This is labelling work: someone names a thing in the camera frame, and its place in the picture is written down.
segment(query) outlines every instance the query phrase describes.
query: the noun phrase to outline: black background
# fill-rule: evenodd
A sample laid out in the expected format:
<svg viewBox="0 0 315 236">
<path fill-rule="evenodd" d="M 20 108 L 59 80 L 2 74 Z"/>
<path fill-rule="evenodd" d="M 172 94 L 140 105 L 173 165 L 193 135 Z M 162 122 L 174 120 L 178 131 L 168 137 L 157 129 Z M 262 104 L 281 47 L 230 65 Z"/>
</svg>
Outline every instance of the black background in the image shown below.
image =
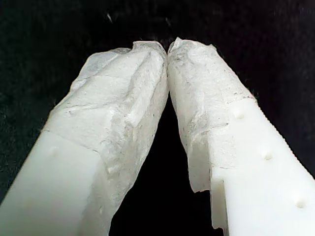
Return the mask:
<svg viewBox="0 0 315 236">
<path fill-rule="evenodd" d="M 310 0 L 1 0 L 0 200 L 89 55 L 136 40 L 167 49 L 177 36 L 218 48 L 315 176 L 314 6 Z M 214 234 L 222 232 L 211 227 L 209 192 L 190 189 L 168 100 L 110 235 Z"/>
</svg>

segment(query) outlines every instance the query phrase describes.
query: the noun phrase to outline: black fabric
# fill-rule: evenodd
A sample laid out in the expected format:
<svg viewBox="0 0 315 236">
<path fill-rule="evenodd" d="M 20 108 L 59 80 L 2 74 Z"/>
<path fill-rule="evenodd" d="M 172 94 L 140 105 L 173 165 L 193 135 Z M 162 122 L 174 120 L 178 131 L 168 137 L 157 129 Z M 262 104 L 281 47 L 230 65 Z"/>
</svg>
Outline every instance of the black fabric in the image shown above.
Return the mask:
<svg viewBox="0 0 315 236">
<path fill-rule="evenodd" d="M 177 36 L 218 48 L 315 176 L 311 0 L 1 0 L 0 33 L 0 200 L 90 54 L 136 40 L 167 49 Z M 221 235 L 210 221 L 209 192 L 190 189 L 169 100 L 110 235 Z"/>
</svg>

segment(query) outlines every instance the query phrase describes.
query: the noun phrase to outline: white plastic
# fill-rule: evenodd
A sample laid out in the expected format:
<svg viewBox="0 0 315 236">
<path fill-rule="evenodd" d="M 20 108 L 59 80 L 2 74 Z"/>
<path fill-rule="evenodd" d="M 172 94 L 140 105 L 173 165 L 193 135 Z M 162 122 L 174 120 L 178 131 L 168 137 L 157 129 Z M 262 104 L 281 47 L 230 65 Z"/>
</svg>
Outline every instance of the white plastic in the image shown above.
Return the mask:
<svg viewBox="0 0 315 236">
<path fill-rule="evenodd" d="M 168 81 L 194 192 L 225 236 L 309 236 L 315 181 L 214 46 L 181 40 Z"/>
<path fill-rule="evenodd" d="M 0 207 L 1 236 L 104 236 L 166 104 L 166 53 L 135 42 L 90 56 Z"/>
</svg>

